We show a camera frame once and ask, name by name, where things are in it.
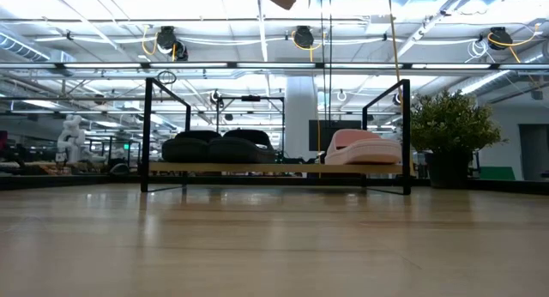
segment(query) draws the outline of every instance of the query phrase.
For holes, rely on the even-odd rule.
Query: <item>plant pot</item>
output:
[[[471,154],[425,154],[431,187],[436,189],[465,189],[467,187]]]

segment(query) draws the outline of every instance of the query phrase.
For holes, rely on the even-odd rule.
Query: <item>white column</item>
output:
[[[306,161],[317,153],[309,151],[309,120],[317,119],[317,86],[313,77],[289,76],[286,87],[286,156]]]

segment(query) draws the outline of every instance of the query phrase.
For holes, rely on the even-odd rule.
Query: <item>green leaves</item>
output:
[[[502,142],[500,129],[490,120],[488,106],[476,106],[471,97],[447,90],[421,95],[412,105],[411,140],[418,150],[435,153],[471,153]]]

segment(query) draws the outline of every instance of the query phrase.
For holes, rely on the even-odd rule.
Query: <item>black screen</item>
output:
[[[326,151],[332,136],[341,129],[362,129],[362,121],[320,120],[320,150],[318,150],[318,122],[309,120],[309,151]]]

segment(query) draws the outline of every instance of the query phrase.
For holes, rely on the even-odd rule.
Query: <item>wooden floor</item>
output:
[[[548,296],[549,197],[0,191],[0,296]]]

